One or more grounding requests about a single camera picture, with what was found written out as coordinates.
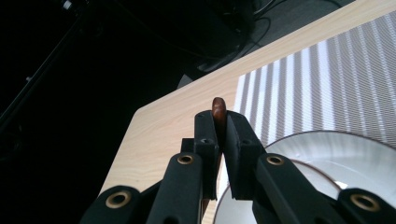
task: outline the light wood surface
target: light wood surface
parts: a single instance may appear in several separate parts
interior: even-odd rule
[[[182,138],[193,138],[197,113],[211,109],[215,97],[222,97],[233,110],[240,76],[394,10],[395,0],[357,0],[138,109],[101,192],[117,185],[143,191],[161,180]],[[203,223],[213,222],[215,207],[211,202]]]

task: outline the cable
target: cable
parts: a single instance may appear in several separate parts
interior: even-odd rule
[[[275,7],[279,6],[280,4],[282,4],[282,3],[284,3],[284,2],[286,2],[286,1],[288,1],[288,0],[280,1],[280,2],[278,2],[278,3],[276,3],[276,4],[274,4],[274,5],[272,6],[272,4],[273,4],[275,1],[276,1],[276,0],[271,1],[271,2],[269,3],[269,4],[271,4],[271,5],[270,5],[270,6],[265,6],[265,7],[267,7],[267,8],[264,8],[263,11],[261,11],[260,13],[253,14],[253,16],[255,17],[255,19],[259,19],[259,18],[260,18],[261,16],[263,16],[265,13],[271,11],[271,10],[274,9]]]
[[[256,10],[253,12],[253,16],[261,13],[262,11],[266,10],[268,7],[270,7],[276,0],[271,0],[265,7],[260,8],[259,10]]]
[[[334,5],[336,5],[338,8],[341,8],[343,6],[341,6],[341,4],[337,3],[335,0],[322,0],[325,2],[329,2],[329,3],[333,3]]]
[[[259,38],[258,41],[260,41],[261,39],[263,39],[263,38],[267,35],[267,33],[268,33],[268,31],[270,30],[270,27],[271,27],[271,19],[269,19],[269,18],[267,18],[267,17],[262,17],[262,18],[257,19],[256,21],[261,21],[261,20],[267,20],[267,21],[268,21],[268,26],[267,26],[267,28],[265,29],[264,33],[262,34],[262,36]],[[262,46],[258,43],[258,41],[252,41],[252,42],[253,42],[253,46],[251,46],[247,51],[245,51],[245,53],[243,53],[240,57],[245,56],[245,55],[246,55],[249,51],[251,51],[255,46],[262,47]]]

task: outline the dark background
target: dark background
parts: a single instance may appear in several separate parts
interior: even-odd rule
[[[2,3],[0,223],[78,223],[139,107],[349,3],[268,2]]]

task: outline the bolt hole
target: bolt hole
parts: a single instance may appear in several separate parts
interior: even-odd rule
[[[177,158],[178,163],[187,165],[193,162],[192,156],[180,156]]]
[[[267,161],[273,165],[282,165],[283,164],[283,160],[277,156],[267,157]]]
[[[127,190],[122,190],[108,196],[108,198],[106,199],[106,206],[114,209],[121,208],[129,201],[131,201],[131,192]]]
[[[124,195],[117,195],[116,197],[113,198],[113,203],[122,203],[125,201],[125,196]]]
[[[373,198],[363,194],[352,194],[350,200],[359,208],[369,212],[379,211],[379,204]]]

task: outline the black and white stripes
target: black and white stripes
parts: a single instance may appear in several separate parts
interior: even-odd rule
[[[395,53],[392,12],[241,76],[233,110],[265,146],[329,130],[396,148]]]

